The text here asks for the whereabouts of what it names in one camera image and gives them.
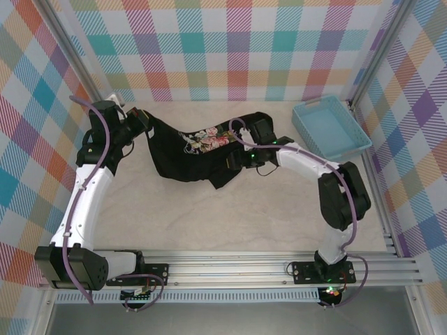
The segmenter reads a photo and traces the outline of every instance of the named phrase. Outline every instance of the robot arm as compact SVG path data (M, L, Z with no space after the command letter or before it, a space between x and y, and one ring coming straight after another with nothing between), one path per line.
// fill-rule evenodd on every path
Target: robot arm
M148 265L144 264L141 252L93 252L93 237L98 212L116 173L118 163L123 158L122 149L132 143L136 136L150 130L149 119L143 111L133 108L127 113L124 120L119 120L118 113L122 111L112 101L100 101L94 105L107 122L110 131L110 148L101 168L90 180L85 191L81 193L73 214L70 232L68 234L65 232L68 219L67 211L50 245L39 246L36 250L35 260L53 288L75 288L62 261L62 246L64 238L67 237L71 269L86 290L100 290L106 281L123 274L150 274L147 272L149 271L147 270ZM90 111L89 117L91 131L86 134L83 146L78 152L75 188L68 208L71 208L78 188L94 169L105 147L105 133L102 124L92 111ZM261 120L256 124L249 125L252 143L287 144L288 147L300 148L297 143L287 137L277 140L266 123L265 120L264 122ZM296 171L318 183L321 213L328 223L328 229L322 246L315 254L314 268L318 273L319 283L325 283L332 277L338 277L340 267L346 262L346 253L342 246L351 238L353 224L346 194L340 190L339 182L328 166L337 169L344 176L355 202L357 219L360 220L370 208L371 202L357 167L352 163L340 165L339 163L325 162L325 165L321 165L300 153L299 150L250 149L249 147L232 152L227 158L227 165L230 169L240 170L262 166L268 161ZM132 285L139 285L140 282L136 279Z
M318 157L314 159L292 139L277 139L262 120L242 129L240 135L242 140L239 142L244 144L244 149L234 151L227 158L230 169L257 168L269 161L318 183L320 210L328 226L323 243L315 252L315 262L310 272L320 282L339 278L340 272L351 266L347 264L344 247L352 241L355 229L353 211L346 193L349 192L352 197L357 221L363 219L371 207L358 168L351 162L339 164Z
M105 131L98 116L89 111L91 130L82 141L82 148L76 160L75 186L68 203L73 206L78 190L84 187L75 206L71 227L66 232L69 210L49 246L39 246L35 260L43 275L53 288L75 288L67 274L62 250L64 238L68 240L68 261L75 277L85 290L100 290L107 280L130 274L138 268L137 253L131 251L93 252L94 231L103 198L117 171L119 161L123 158L122 149L132 143L139 134L149 130L147 115L135 108L125 114L110 100L94 103L101 113L109 129L110 145L104 161L87 185L83 185L87 177L100 161L105 148Z

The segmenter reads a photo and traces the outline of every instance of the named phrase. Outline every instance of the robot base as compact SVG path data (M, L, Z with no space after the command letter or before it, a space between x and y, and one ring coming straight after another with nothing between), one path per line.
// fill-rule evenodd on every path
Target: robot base
M315 262L292 262L292 275L294 284L352 284L356 282L356 274L352 262L344 261L340 271L321 278Z

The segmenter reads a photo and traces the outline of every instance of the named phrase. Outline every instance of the cable clip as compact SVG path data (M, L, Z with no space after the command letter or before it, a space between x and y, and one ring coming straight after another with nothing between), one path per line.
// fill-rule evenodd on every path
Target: cable clip
M254 140L253 140L253 138L252 138L252 136L250 134L250 131L248 129L241 128L239 130L239 132L240 132L242 141L244 141L246 143L249 143L249 144L252 144L252 145L255 145L255 142L254 142ZM249 151L250 149L252 149L252 147L244 144L244 150L245 151Z

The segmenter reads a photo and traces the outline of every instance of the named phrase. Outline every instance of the plaid wallpaper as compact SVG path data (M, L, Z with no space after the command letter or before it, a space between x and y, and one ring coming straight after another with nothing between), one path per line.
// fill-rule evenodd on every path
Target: plaid wallpaper
M64 215L87 98L31 0L0 1L0 334L23 334L41 273L37 245Z
M400 245L447 326L447 0L419 0L360 109Z
M354 80L354 83L351 87L351 90L349 92L348 99L353 98L354 93L356 92L358 85L360 84L361 80L363 79L363 75L365 74L365 71L368 69L369 65L371 64L372 59L374 58L374 55L376 54L377 48L380 46L381 41L383 40L383 37L385 36L385 32L390 26L390 23L393 21L393 18L395 16L395 13L397 12L397 9L399 8L399 5L402 3L402 0L393 0L393 4L391 5L385 20L383 21L379 32L376 35L376 38L374 39L374 42L371 44L371 47L367 53L367 56L365 57L362 67L357 73L356 79Z
M126 101L299 101L341 95L348 85L347 96L361 62L354 73L353 66L371 48L365 39L375 26L379 31L376 15L391 4L384 0L52 2L94 79L121 92Z

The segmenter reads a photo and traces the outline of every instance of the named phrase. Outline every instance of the metal frame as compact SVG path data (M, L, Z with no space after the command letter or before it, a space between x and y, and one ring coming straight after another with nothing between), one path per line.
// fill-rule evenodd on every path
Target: metal frame
M363 75L356 92L354 93L354 97L352 98L353 106L356 106L362 97L365 95L368 90L372 80L377 74L383 60L388 56L391 47L396 41L399 32L404 26L406 19L411 14L414 6L418 0L402 0L399 8L397 9L395 16L390 23L390 26L385 32L383 40L381 41L379 47L377 48L376 54L371 61L371 64L368 66L365 74Z
M76 48L71 41L70 36L66 33L62 23L59 21L54 8L48 3L48 0L34 0L34 5L41 14L41 17L45 20L48 28L52 32L57 44L64 52L69 64L78 75L80 82L85 88L85 91L94 101L102 99L96 84L91 78L89 71L85 67L81 60L80 55L76 51Z

